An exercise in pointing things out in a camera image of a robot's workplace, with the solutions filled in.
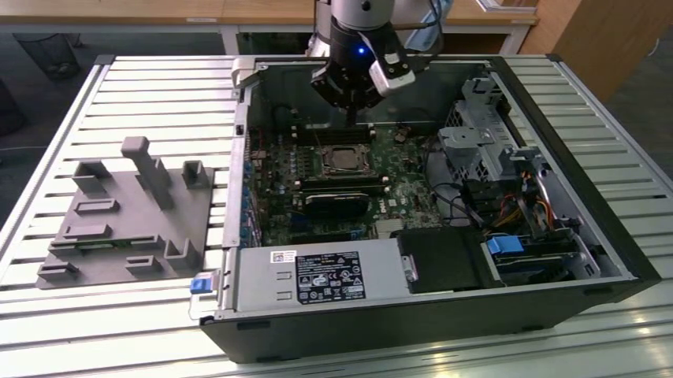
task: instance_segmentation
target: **slotted metal surface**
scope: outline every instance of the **slotted metal surface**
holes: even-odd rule
[[[14,210],[0,234],[0,241],[6,239],[0,263],[0,376],[588,377],[670,373],[670,181],[630,145],[604,110],[588,105],[591,99],[578,93],[571,77],[544,57],[507,61],[663,276],[661,284],[620,303],[587,310],[552,330],[268,365],[233,364],[201,334],[188,316],[189,280],[37,290],[37,267],[74,191],[69,175],[76,160],[102,158],[109,170],[132,169],[118,154],[126,135],[146,135],[154,141],[150,152],[161,156],[166,168],[200,159],[217,170],[205,269],[221,263],[235,108],[227,95],[231,58],[118,57],[110,66],[94,68],[73,107],[74,117],[61,126],[61,142],[57,135],[46,151],[46,160],[54,153],[53,163],[44,178],[32,179],[34,192],[29,187],[18,202],[18,208],[22,202],[26,207]],[[531,143],[524,123],[515,114],[512,119]],[[205,299],[193,306],[212,309],[215,303]]]

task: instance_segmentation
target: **floor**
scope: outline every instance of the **floor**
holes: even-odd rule
[[[81,72],[52,82],[32,63],[10,35],[0,34],[0,79],[5,82],[29,124],[0,137],[0,225],[12,211],[44,147],[66,113],[98,54],[223,54],[220,37],[207,34],[82,35],[76,49]],[[673,28],[607,102],[607,108],[669,176],[673,176]]]

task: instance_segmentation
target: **black mesh basket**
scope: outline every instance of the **black mesh basket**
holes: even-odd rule
[[[4,82],[0,80],[0,136],[14,132],[24,124],[25,117]]]
[[[70,44],[62,34],[14,34],[13,38],[49,79],[68,79],[80,71]]]

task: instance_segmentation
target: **warning label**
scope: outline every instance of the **warning label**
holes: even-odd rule
[[[296,256],[293,263],[301,305],[367,298],[357,252]]]
[[[272,250],[271,264],[277,264],[279,262],[295,262],[295,256],[295,250]]]

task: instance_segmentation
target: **blue release tab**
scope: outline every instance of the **blue release tab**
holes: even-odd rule
[[[195,278],[191,280],[189,292],[192,294],[208,294],[212,292],[212,279]]]
[[[491,254],[516,254],[523,252],[523,246],[518,236],[494,236],[486,242],[486,245]]]

